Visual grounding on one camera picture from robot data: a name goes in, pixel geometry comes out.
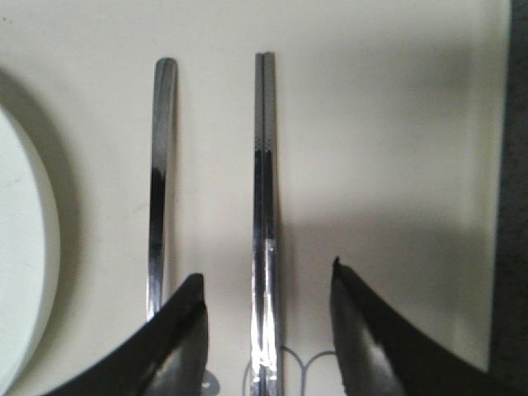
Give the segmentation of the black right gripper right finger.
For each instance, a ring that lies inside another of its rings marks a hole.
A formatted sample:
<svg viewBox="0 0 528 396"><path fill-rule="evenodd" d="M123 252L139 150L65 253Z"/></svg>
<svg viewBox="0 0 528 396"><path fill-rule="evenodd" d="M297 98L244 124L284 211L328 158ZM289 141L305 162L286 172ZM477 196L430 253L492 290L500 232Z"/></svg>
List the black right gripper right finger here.
<svg viewBox="0 0 528 396"><path fill-rule="evenodd" d="M348 395L501 395L503 386L432 341L350 267L332 264L333 341Z"/></svg>

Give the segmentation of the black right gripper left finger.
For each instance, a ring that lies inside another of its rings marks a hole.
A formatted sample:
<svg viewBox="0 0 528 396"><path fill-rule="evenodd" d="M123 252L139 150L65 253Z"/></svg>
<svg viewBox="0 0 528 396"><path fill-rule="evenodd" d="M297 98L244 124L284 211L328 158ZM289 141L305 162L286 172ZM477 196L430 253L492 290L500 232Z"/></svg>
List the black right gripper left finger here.
<svg viewBox="0 0 528 396"><path fill-rule="evenodd" d="M49 395L199 395L208 356L204 277L188 276L142 328Z"/></svg>

